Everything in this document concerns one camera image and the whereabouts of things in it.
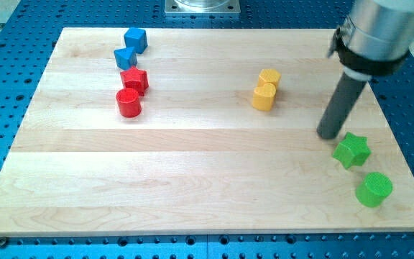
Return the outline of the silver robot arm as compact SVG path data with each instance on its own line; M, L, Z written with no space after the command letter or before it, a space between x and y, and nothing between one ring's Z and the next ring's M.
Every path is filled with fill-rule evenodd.
M357 81L400 68L414 40L414 0L356 0L332 37L344 73Z

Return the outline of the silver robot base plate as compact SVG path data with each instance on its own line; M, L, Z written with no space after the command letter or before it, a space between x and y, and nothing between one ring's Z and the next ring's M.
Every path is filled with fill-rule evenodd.
M238 14L240 0L164 0L166 14Z

